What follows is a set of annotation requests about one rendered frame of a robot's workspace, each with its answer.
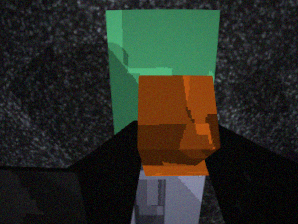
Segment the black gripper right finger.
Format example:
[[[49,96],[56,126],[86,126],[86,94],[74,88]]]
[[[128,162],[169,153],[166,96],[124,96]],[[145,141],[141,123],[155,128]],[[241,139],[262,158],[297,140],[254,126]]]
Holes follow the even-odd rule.
[[[218,126],[205,163],[225,224],[298,224],[298,163]]]

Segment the orange l-shaped part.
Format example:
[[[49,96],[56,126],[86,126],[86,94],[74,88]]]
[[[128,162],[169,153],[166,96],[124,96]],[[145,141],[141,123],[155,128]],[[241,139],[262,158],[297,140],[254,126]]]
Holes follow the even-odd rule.
[[[139,75],[137,148],[145,176],[209,175],[220,149],[213,76]]]

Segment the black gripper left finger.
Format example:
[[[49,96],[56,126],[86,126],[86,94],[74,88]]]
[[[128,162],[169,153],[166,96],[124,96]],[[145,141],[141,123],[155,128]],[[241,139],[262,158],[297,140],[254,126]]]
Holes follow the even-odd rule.
[[[138,121],[67,168],[0,166],[0,224],[131,224]]]

